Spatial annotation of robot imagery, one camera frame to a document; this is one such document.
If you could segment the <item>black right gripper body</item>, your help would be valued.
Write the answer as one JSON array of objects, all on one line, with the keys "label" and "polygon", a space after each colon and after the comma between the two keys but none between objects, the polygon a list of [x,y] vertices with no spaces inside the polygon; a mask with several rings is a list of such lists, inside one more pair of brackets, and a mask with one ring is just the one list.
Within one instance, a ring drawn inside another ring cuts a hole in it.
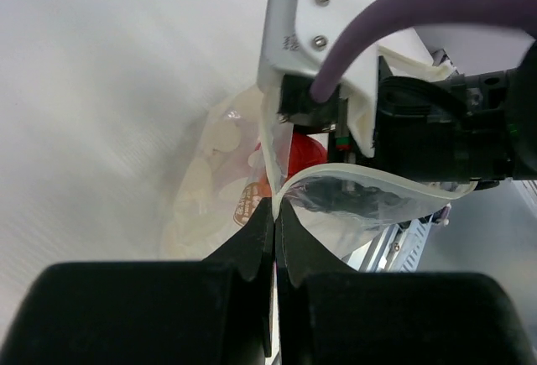
[{"label": "black right gripper body", "polygon": [[536,58],[512,70],[427,82],[378,60],[374,153],[351,135],[351,102],[337,87],[324,103],[309,78],[286,75],[279,114],[302,133],[328,135],[330,163],[359,164],[421,182],[496,185],[536,178]]}]

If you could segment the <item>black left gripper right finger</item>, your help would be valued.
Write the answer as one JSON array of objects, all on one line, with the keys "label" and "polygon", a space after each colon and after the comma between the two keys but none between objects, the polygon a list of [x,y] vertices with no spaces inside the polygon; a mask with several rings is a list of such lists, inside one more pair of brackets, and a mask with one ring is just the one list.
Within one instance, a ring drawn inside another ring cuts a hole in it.
[{"label": "black left gripper right finger", "polygon": [[284,364],[533,364],[501,286],[475,273],[366,273],[283,202],[275,221]]}]

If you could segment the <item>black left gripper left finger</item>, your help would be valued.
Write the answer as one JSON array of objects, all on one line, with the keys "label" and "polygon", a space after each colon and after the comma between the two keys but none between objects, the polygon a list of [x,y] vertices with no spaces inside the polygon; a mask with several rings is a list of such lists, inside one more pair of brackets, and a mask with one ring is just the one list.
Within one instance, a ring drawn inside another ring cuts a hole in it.
[{"label": "black left gripper left finger", "polygon": [[4,364],[262,364],[272,353],[270,199],[201,261],[72,262],[31,285]]}]

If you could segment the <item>clear zip top bag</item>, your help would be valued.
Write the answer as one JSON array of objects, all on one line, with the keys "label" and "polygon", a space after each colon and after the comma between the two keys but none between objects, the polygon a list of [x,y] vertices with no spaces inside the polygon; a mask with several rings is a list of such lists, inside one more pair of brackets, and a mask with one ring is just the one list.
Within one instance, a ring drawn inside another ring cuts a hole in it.
[{"label": "clear zip top bag", "polygon": [[349,164],[312,166],[273,189],[266,176],[269,150],[287,132],[292,125],[278,118],[275,100],[256,86],[215,105],[162,231],[161,257],[209,256],[248,222],[263,198],[273,213],[290,201],[301,223],[338,258],[395,224],[370,225],[338,207]]}]

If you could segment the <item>fake red tomato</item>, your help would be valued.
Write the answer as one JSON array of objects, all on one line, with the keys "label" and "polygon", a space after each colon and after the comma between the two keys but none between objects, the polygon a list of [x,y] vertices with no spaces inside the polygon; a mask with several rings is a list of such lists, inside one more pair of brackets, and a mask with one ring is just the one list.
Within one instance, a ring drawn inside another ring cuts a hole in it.
[{"label": "fake red tomato", "polygon": [[326,147],[302,133],[284,133],[271,145],[267,182],[273,189],[280,188],[288,179],[300,171],[327,163]]}]

